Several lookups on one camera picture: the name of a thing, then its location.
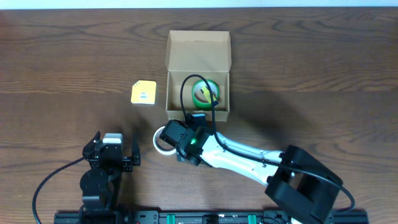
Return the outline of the brown cardboard box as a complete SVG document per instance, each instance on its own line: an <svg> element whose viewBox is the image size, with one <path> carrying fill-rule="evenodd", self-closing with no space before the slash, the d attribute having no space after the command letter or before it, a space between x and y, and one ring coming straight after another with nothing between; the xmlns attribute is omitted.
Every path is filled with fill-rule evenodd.
<svg viewBox="0 0 398 224"><path fill-rule="evenodd" d="M231 37L228 31L171 30L167 41L165 57L167 67L167 96L165 111L168 119L183 120L180 102L187 113L205 114L211 121L211 110L195 103L193 96L205 100L197 83L198 74L209 80L216 95L215 120L228 120L229 76L231 68Z"/></svg>

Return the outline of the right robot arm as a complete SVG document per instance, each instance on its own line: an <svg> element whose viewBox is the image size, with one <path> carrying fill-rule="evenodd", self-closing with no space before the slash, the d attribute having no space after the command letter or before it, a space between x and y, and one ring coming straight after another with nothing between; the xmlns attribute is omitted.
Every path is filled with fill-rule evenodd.
<svg viewBox="0 0 398 224"><path fill-rule="evenodd" d="M172 150L161 149L163 140ZM304 149L267 151L232 141L192 116L172 119L154 134L161 154L178 154L196 166L227 169L252 179L283 211L300 223L326 223L342 180Z"/></svg>

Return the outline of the yellow sticky note pad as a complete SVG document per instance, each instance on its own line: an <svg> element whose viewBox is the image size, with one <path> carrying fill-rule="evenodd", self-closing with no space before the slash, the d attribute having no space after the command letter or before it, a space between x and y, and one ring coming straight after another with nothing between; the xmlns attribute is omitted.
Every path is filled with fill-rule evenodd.
<svg viewBox="0 0 398 224"><path fill-rule="evenodd" d="M138 80L131 90L131 103L154 105L157 83L150 80Z"/></svg>

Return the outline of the yellow highlighter pen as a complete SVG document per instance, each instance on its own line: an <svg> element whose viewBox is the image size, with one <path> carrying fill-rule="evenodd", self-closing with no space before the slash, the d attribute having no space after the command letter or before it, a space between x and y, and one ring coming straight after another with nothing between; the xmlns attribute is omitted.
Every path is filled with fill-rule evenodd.
<svg viewBox="0 0 398 224"><path fill-rule="evenodd" d="M218 104L218 100L212 90L209 90L207 87L203 86L201 87L200 91L210 105L216 106Z"/></svg>

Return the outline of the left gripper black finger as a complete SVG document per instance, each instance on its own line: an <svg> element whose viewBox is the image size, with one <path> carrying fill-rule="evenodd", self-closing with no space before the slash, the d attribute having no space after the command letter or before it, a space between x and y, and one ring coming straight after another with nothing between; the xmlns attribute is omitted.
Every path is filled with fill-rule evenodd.
<svg viewBox="0 0 398 224"><path fill-rule="evenodd" d="M137 141L137 136L134 135L132 139L132 147L131 147L131 160L133 166L140 166L141 164L141 153Z"/></svg>
<svg viewBox="0 0 398 224"><path fill-rule="evenodd" d="M98 131L98 132L94 135L94 137L89 141L89 143L88 143L88 149L93 149L93 148L94 148L94 146L96 145L96 142L100 140L100 136L101 136L101 134L100 134L100 132Z"/></svg>

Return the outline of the white tape roll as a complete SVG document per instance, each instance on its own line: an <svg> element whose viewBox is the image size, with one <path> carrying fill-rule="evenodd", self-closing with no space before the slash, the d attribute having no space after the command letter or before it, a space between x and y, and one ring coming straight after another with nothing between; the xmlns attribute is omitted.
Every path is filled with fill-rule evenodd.
<svg viewBox="0 0 398 224"><path fill-rule="evenodd" d="M158 153L160 153L161 155L164 156L171 156L177 153L177 150L175 148L173 149L164 149L163 147L160 146L160 144L157 142L157 139L160 138L160 134L163 131L163 129L165 128L165 126L161 126L159 129L156 130L156 132L153 135L152 138L152 143L153 146L155 147L156 151Z"/></svg>

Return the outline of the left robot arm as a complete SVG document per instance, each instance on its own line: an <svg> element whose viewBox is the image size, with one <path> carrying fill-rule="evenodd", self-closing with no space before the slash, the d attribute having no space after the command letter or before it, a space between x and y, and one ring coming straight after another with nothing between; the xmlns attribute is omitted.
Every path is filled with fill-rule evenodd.
<svg viewBox="0 0 398 224"><path fill-rule="evenodd" d="M90 170L80 179L83 206L80 223L135 223L130 209L118 204L123 173L141 164L139 155L123 155L123 136L97 132L82 150Z"/></svg>

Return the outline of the green tape roll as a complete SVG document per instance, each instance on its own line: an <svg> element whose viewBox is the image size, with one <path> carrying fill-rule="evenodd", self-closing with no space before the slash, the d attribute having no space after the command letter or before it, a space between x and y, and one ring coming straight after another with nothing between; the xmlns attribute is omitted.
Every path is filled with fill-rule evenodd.
<svg viewBox="0 0 398 224"><path fill-rule="evenodd" d="M210 110L211 105L206 101L205 97L203 96L202 92L200 91L201 87L205 86L209 90L212 90L214 95L216 96L217 100L219 97L219 87L218 85L212 81L212 80L207 80L208 85L203 81L199 80L197 81L193 88L192 88L192 98L193 98L193 104L202 110Z"/></svg>

